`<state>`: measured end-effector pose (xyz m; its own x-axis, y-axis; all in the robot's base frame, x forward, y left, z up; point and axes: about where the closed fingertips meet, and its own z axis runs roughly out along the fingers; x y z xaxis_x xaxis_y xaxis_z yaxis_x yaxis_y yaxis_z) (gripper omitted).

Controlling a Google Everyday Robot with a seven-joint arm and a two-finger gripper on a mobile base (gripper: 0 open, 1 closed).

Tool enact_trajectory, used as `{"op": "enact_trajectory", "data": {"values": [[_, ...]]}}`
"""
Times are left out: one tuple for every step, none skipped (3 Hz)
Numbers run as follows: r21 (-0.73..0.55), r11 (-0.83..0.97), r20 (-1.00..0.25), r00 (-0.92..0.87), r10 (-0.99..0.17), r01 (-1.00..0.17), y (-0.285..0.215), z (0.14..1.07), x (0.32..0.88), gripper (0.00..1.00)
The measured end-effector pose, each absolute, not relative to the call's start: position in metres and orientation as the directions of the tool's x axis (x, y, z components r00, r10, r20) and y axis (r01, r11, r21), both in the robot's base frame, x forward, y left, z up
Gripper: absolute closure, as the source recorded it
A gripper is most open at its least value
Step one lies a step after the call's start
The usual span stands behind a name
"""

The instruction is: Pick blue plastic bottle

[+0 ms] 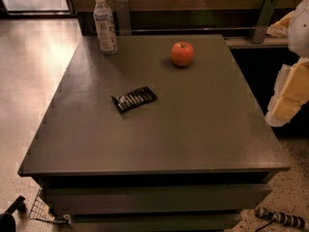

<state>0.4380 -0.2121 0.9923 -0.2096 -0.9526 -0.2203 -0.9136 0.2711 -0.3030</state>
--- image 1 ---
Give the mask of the yellow white gripper finger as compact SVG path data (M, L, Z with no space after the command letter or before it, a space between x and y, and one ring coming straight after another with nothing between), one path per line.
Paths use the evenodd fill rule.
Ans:
M294 12L284 15L280 20L271 24L267 28L267 34L275 38L286 38L288 35L288 28Z
M266 122L271 127L290 123L300 108L309 101L309 59L301 57L292 66L284 64L279 71Z

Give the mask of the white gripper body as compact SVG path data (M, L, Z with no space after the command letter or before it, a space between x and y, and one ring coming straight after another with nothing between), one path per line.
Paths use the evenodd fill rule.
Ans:
M288 28L288 46L300 57L309 57L309 0L302 0L293 13Z

